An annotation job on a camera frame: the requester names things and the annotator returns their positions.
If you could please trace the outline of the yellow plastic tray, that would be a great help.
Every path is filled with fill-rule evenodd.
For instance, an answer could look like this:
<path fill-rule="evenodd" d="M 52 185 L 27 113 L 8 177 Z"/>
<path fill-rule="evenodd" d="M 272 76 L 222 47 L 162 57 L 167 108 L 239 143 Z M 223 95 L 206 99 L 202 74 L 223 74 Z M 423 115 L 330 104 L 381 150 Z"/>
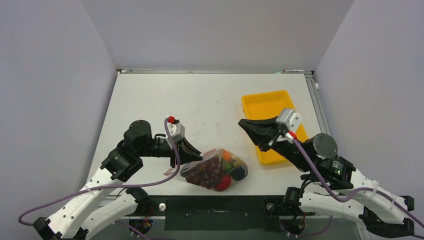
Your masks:
<path fill-rule="evenodd" d="M 295 108 L 286 90 L 244 95 L 241 103 L 247 120 L 267 120 L 277 117 L 285 108 Z M 262 165 L 292 165 L 273 149 L 263 152 L 256 146 L 255 150 Z"/>

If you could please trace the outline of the red grape bunch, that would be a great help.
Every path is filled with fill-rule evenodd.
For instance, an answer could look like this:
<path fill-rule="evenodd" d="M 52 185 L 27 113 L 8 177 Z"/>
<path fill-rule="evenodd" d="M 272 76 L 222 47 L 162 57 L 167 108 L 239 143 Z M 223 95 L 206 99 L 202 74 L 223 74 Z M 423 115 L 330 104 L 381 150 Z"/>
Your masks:
<path fill-rule="evenodd" d="M 221 182 L 223 176 L 222 160 L 214 156 L 190 169 L 184 178 L 190 184 L 212 189 Z"/>

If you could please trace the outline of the clear zip top bag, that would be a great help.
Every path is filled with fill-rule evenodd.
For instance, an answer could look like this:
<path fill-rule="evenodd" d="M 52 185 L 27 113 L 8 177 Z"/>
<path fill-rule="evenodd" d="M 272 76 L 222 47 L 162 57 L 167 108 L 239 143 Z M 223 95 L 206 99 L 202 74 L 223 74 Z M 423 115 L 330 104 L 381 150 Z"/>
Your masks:
<path fill-rule="evenodd" d="M 205 153 L 182 150 L 176 180 L 216 192 L 227 190 L 244 180 L 248 165 L 225 148 L 213 148 Z"/>

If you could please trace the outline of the small orange pumpkin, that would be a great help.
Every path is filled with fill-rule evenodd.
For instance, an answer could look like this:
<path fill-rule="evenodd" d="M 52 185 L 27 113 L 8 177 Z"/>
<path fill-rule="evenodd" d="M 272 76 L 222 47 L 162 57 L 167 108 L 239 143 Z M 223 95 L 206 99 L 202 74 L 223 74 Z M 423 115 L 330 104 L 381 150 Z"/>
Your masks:
<path fill-rule="evenodd" d="M 222 149 L 222 159 L 231 163 L 233 160 L 233 154 L 226 149 Z"/>

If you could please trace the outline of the red tomato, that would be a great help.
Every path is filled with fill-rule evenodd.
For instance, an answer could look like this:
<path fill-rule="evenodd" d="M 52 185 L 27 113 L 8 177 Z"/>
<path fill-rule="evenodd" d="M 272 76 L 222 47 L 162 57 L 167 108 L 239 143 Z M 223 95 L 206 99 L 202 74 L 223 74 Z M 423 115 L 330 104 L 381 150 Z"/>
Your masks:
<path fill-rule="evenodd" d="M 217 184 L 214 189 L 218 192 L 222 192 L 228 189 L 232 184 L 232 178 L 229 175 L 224 175 L 221 179 L 221 182 Z"/>

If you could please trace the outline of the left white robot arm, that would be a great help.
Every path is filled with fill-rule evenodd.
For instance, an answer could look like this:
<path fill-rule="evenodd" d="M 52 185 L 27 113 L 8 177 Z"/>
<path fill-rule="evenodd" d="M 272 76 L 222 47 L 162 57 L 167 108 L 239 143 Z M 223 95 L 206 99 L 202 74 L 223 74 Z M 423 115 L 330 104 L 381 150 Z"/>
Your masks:
<path fill-rule="evenodd" d="M 136 120 L 103 160 L 94 175 L 77 193 L 62 198 L 65 205 L 48 217 L 39 217 L 32 227 L 44 240 L 87 240 L 123 216 L 148 211 L 146 184 L 128 184 L 143 167 L 144 157 L 169 158 L 173 172 L 183 164 L 200 161 L 203 154 L 185 137 L 185 128 L 172 116 L 164 120 L 163 134 L 153 135 L 146 120 Z"/>

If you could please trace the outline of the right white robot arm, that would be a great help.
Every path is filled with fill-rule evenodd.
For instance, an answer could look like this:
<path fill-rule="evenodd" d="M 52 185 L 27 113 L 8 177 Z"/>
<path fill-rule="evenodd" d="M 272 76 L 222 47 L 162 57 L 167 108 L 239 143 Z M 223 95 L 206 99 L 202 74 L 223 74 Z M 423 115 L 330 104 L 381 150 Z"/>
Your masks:
<path fill-rule="evenodd" d="M 365 177 L 338 154 L 336 141 L 326 133 L 300 141 L 295 124 L 280 117 L 241 119 L 238 125 L 260 151 L 273 150 L 302 172 L 301 187 L 289 187 L 282 207 L 289 214 L 322 213 L 345 218 L 377 236 L 411 237 L 418 220 L 414 199 L 397 196 Z"/>

